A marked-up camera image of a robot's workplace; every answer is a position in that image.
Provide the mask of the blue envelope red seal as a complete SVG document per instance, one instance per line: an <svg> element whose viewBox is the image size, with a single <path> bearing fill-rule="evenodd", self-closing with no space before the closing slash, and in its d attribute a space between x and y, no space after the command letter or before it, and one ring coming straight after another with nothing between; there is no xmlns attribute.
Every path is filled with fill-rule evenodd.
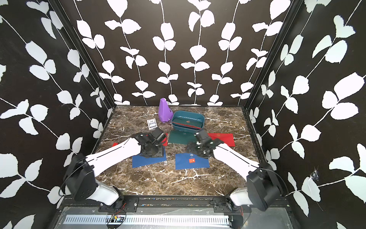
<svg viewBox="0 0 366 229"><path fill-rule="evenodd" d="M203 169L209 168L209 160L192 153L180 153L175 155L175 169Z"/></svg>

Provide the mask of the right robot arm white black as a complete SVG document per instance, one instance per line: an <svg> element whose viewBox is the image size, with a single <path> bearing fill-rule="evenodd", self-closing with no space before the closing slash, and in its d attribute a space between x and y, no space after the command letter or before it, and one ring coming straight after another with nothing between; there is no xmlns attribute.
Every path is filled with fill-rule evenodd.
<svg viewBox="0 0 366 229"><path fill-rule="evenodd" d="M206 130L194 134L196 140L187 145L187 152L202 158L215 158L236 171L246 181L246 187L226 195L230 211L249 205L266 211L279 197L284 196L285 184L268 163L258 163L237 153L220 139L212 139Z"/></svg>

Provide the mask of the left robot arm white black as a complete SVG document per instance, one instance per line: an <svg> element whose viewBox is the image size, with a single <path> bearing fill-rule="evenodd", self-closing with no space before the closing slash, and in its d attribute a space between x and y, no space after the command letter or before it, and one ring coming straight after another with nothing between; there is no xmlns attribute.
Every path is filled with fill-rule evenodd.
<svg viewBox="0 0 366 229"><path fill-rule="evenodd" d="M61 190L68 189L76 201L94 200L105 206L121 209L124 196L118 188L96 179L104 171L133 156L162 157L166 134L159 128L150 133L137 133L124 142L88 156L75 156L63 178Z"/></svg>

